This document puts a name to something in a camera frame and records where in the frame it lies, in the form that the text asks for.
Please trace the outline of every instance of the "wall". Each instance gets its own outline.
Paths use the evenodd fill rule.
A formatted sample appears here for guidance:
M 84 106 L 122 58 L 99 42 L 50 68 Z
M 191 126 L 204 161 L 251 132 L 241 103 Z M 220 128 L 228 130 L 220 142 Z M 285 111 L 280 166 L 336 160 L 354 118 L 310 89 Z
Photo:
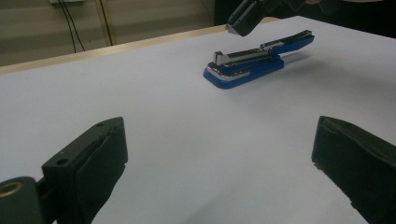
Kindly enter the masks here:
M 67 7 L 86 50 L 205 28 L 214 14 L 214 0 L 85 0 Z M 76 36 L 75 41 L 77 52 L 82 51 Z M 0 66 L 71 53 L 59 5 L 0 1 Z

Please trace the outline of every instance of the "white tabletop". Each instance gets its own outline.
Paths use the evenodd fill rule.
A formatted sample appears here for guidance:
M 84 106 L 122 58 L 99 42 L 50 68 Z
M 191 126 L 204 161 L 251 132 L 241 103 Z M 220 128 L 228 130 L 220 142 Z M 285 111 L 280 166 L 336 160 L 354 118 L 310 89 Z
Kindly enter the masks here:
M 202 73 L 311 30 L 285 68 L 231 90 Z M 396 144 L 396 40 L 296 17 L 0 76 L 0 181 L 124 117 L 130 160 L 93 223 L 366 223 L 311 161 L 320 115 Z

